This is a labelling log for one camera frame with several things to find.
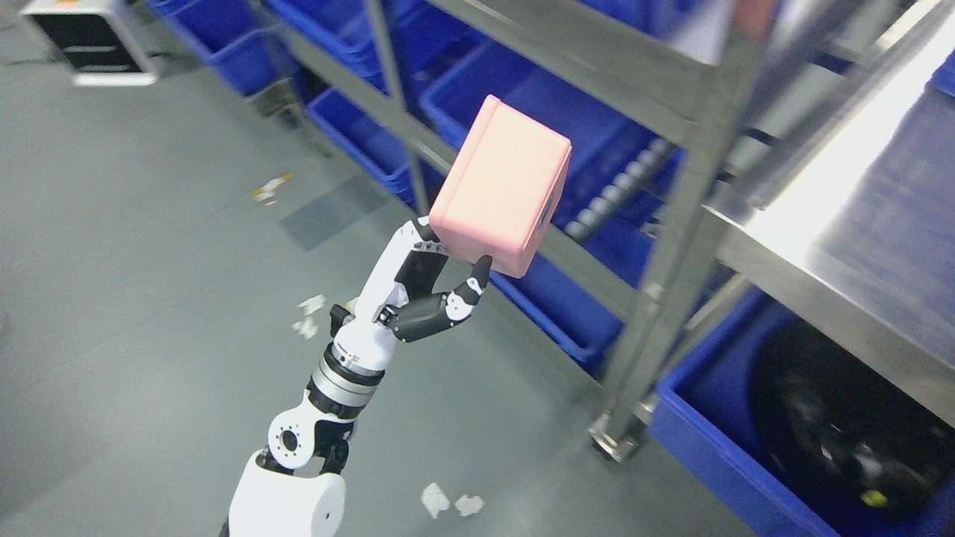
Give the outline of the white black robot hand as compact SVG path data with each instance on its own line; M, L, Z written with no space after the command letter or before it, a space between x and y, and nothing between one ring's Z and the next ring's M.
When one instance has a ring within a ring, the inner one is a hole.
M399 342L426 339L468 320L490 279L492 258L481 256L456 288L437 292L449 260L427 216L406 221L379 256L354 305L354 319L332 343L337 363L374 377L388 367Z

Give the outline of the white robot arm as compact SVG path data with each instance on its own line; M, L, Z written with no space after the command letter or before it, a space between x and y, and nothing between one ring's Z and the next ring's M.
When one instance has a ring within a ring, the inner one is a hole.
M267 428L266 446L248 458L222 536L334 536L343 523L343 470L356 418L384 371L348 365L325 347L297 406Z

